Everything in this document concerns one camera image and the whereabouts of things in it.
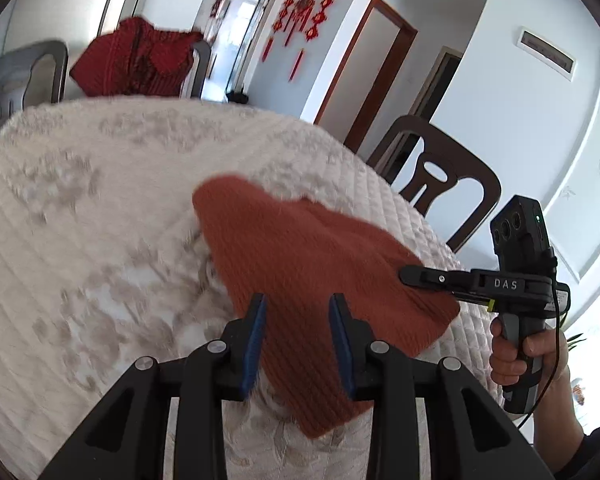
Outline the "person's right hand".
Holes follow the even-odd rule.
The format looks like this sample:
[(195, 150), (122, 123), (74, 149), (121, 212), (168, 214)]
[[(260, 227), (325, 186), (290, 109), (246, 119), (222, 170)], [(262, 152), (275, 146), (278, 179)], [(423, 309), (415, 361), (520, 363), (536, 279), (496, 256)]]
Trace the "person's right hand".
[(550, 379), (550, 373), (556, 367), (553, 382), (570, 384), (568, 367), (567, 341), (562, 332), (543, 330), (541, 333), (529, 336), (516, 346), (504, 337), (503, 324), (500, 320), (491, 323), (492, 353), (490, 356), (491, 378), (500, 386), (515, 385), (527, 370), (524, 358), (518, 356), (522, 350), (528, 358), (541, 358), (541, 386)]

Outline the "person's right forearm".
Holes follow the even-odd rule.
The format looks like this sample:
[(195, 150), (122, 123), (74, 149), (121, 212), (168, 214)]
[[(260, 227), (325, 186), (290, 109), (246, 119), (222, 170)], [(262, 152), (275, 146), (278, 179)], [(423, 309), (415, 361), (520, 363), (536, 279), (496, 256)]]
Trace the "person's right forearm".
[(570, 371), (566, 367), (547, 388), (533, 415), (533, 446), (551, 472), (560, 471), (584, 438), (573, 406)]

